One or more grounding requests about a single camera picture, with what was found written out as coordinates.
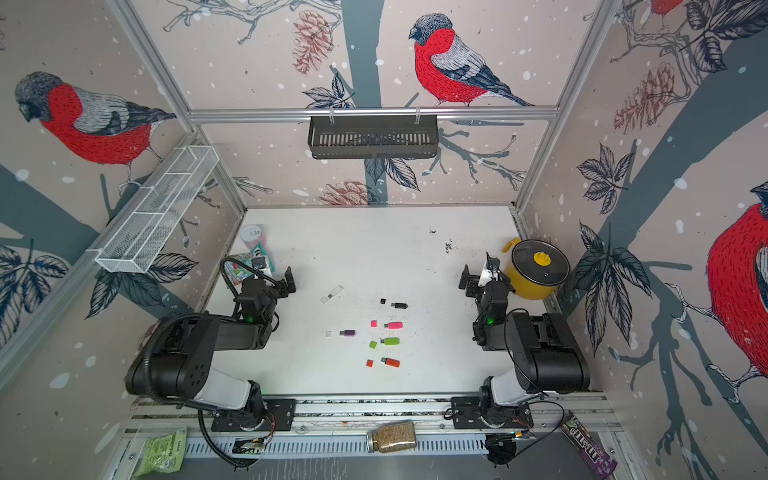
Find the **purple candy bar wrapper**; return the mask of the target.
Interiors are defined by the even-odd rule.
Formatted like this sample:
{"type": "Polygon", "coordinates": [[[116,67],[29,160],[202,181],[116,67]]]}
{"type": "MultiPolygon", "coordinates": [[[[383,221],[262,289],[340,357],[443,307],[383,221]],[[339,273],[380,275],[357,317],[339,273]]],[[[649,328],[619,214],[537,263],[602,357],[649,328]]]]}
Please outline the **purple candy bar wrapper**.
{"type": "Polygon", "coordinates": [[[559,428],[563,435],[579,451],[598,479],[607,479],[614,473],[617,467],[616,460],[592,438],[588,430],[572,411],[566,411],[559,428]]]}

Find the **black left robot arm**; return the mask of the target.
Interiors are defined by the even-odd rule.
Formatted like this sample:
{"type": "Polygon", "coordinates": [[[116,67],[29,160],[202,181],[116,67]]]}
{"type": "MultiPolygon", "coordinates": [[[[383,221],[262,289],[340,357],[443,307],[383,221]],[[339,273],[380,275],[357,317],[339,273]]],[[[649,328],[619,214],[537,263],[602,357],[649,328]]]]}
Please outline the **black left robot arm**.
{"type": "Polygon", "coordinates": [[[280,325],[278,301],[296,292],[292,270],[276,280],[232,256],[219,267],[233,295],[232,314],[171,314],[159,320],[126,374],[126,390],[211,415],[215,433],[288,432],[296,401],[265,399],[257,382],[216,369],[213,357],[218,351],[266,347],[280,325]]]}

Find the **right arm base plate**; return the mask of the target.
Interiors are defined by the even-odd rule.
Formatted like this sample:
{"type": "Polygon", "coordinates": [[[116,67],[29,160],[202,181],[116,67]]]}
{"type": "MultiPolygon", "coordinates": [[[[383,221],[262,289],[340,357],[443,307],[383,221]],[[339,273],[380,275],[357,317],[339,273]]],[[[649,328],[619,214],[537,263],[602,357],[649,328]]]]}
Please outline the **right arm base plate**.
{"type": "Polygon", "coordinates": [[[480,396],[452,397],[443,418],[459,430],[533,428],[532,416],[526,406],[499,406],[480,396]]]}

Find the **yellow pot with black lid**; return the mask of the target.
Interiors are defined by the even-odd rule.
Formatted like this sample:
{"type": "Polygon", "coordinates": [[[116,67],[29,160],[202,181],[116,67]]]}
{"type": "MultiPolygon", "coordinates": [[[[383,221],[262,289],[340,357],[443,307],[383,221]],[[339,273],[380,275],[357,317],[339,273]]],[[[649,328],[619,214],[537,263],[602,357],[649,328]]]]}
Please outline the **yellow pot with black lid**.
{"type": "Polygon", "coordinates": [[[510,261],[504,273],[514,293],[526,300],[543,300],[562,285],[570,274],[565,254],[543,240],[515,238],[502,249],[510,261]]]}

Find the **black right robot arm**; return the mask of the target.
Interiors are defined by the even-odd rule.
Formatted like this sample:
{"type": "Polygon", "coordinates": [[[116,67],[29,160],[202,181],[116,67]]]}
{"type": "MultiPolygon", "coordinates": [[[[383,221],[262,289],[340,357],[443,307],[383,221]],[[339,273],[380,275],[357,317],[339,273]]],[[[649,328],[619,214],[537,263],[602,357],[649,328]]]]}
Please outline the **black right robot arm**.
{"type": "Polygon", "coordinates": [[[487,352],[501,352],[511,368],[487,377],[474,396],[453,397],[445,417],[456,429],[533,428],[529,405],[550,393],[585,392],[590,374],[567,320],[561,314],[532,315],[508,308],[518,289],[488,255],[479,275],[464,267],[458,288],[475,301],[473,340],[487,352]]]}

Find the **glass jar of seeds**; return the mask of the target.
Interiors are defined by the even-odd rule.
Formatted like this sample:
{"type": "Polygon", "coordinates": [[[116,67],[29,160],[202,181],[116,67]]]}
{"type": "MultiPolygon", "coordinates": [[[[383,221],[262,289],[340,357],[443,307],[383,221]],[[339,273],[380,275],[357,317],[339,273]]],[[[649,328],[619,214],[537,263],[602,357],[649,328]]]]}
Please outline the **glass jar of seeds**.
{"type": "Polygon", "coordinates": [[[370,453],[393,453],[414,449],[417,444],[415,425],[412,421],[388,423],[369,431],[366,435],[370,453]]]}

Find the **red usb drive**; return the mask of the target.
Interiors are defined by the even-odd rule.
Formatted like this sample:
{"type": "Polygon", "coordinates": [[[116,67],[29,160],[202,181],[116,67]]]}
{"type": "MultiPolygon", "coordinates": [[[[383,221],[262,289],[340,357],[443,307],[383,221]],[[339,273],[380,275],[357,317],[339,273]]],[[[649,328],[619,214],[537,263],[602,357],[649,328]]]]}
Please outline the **red usb drive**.
{"type": "Polygon", "coordinates": [[[396,359],[393,359],[393,358],[389,358],[389,357],[383,357],[381,359],[381,362],[383,364],[385,364],[385,365],[387,365],[389,367],[393,367],[393,368],[399,368],[400,364],[401,364],[401,362],[399,360],[396,360],[396,359]]]}

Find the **green candy packet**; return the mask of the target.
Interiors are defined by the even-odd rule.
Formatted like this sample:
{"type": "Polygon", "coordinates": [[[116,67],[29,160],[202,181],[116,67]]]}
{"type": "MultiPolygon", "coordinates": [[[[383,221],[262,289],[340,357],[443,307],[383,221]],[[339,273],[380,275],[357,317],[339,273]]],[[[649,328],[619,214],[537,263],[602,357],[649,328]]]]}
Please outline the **green candy packet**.
{"type": "Polygon", "coordinates": [[[268,255],[259,249],[247,253],[240,253],[230,256],[224,260],[223,267],[226,278],[233,284],[239,285],[244,280],[253,277],[254,268],[251,267],[251,259],[256,256],[266,256],[268,258],[268,270],[260,271],[262,274],[272,276],[273,263],[268,255]]]}

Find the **pink can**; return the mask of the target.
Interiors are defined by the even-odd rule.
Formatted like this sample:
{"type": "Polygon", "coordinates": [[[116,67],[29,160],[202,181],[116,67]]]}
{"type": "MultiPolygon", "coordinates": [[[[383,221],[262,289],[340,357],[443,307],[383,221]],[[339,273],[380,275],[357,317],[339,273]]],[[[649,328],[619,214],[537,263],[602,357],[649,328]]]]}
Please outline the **pink can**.
{"type": "Polygon", "coordinates": [[[239,234],[240,240],[248,251],[259,249],[263,251],[266,246],[266,237],[263,228],[260,225],[252,224],[244,226],[239,234]]]}

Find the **green snack bag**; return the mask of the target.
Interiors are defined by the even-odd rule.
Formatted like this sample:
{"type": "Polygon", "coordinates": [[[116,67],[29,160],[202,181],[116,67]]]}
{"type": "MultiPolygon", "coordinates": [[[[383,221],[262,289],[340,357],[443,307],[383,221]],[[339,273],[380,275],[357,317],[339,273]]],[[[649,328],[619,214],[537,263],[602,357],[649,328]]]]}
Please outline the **green snack bag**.
{"type": "Polygon", "coordinates": [[[152,437],[143,447],[141,459],[134,470],[135,477],[151,473],[175,473],[181,470],[187,447],[187,429],[152,437]]]}

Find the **clear usb drive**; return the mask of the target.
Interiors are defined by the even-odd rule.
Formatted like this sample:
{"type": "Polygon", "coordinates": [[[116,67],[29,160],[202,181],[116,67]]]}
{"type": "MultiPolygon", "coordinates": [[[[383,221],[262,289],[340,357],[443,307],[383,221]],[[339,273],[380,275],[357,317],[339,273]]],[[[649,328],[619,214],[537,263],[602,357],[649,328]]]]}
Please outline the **clear usb drive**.
{"type": "Polygon", "coordinates": [[[327,293],[326,295],[324,295],[324,296],[323,296],[323,297],[320,299],[320,301],[321,301],[323,304],[325,304],[325,303],[327,303],[328,301],[330,301],[330,300],[332,300],[332,299],[336,298],[337,296],[339,296],[339,295],[340,295],[340,294],[341,294],[343,291],[344,291],[344,287],[343,287],[342,285],[337,285],[337,286],[336,286],[336,287],[334,287],[334,288],[333,288],[333,289],[332,289],[332,290],[331,290],[329,293],[327,293]]]}

